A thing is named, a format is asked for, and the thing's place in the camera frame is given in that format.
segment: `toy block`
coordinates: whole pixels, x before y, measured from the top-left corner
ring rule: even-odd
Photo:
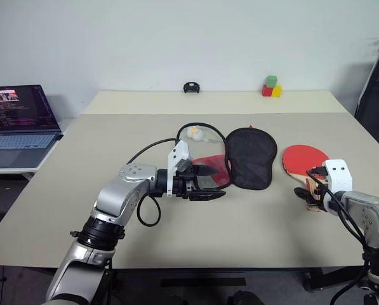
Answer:
[[[261,94],[263,95],[263,97],[270,97],[272,95],[272,88],[268,88],[267,86],[263,85]]]
[[[274,89],[272,89],[271,96],[272,97],[280,97],[282,90],[283,90],[283,88],[281,86],[275,86]]]
[[[276,84],[277,84],[277,77],[268,75],[267,80],[265,82],[265,85],[267,86],[267,88],[273,88],[276,86]]]

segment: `table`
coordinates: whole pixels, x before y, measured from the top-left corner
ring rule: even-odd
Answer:
[[[336,217],[307,211],[293,194],[298,182],[281,166],[286,147],[313,145],[346,160],[354,189],[379,196],[379,145],[328,91],[284,92],[281,98],[99,92],[0,224],[0,264],[56,268],[72,242],[69,231],[82,229],[97,194],[123,164],[191,121],[210,123],[224,135],[249,125],[269,132],[278,146],[272,184],[263,191],[230,186],[213,201],[162,198],[156,227],[132,216],[114,268],[362,264],[358,242]],[[165,168],[171,145],[153,147],[137,161]],[[144,214],[151,215],[151,206]]]
[[[75,119],[63,119],[59,126],[61,128],[61,131],[63,134],[67,132],[69,127],[72,125],[72,123],[75,121]],[[55,142],[54,145],[52,145],[51,149],[47,152],[45,157],[41,160],[41,162],[38,164],[37,167],[28,167],[28,168],[0,168],[1,174],[11,174],[11,173],[21,173],[26,179],[30,180],[33,177],[33,173],[36,173],[41,166],[44,164],[44,162],[48,159],[50,154],[53,152],[55,147],[57,146],[58,142]]]

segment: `white wall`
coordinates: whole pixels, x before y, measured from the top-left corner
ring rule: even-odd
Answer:
[[[101,89],[252,91],[268,74],[351,111],[378,48],[379,0],[0,0],[0,85],[41,83],[61,117]]]

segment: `green block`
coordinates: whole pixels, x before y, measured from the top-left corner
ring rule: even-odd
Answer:
[[[268,75],[267,76],[267,80],[265,82],[265,86],[267,88],[273,88],[275,87],[277,84],[277,77],[276,76],[272,76],[272,75]]]

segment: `black clip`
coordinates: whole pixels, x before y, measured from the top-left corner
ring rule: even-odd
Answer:
[[[183,92],[197,92],[201,90],[201,87],[199,86],[198,83],[195,83],[193,81],[189,81],[188,83],[184,84],[183,86]]]
[[[217,199],[225,195],[226,192],[221,189],[193,189],[187,193],[187,195],[182,198],[189,198],[190,201],[209,201]]]

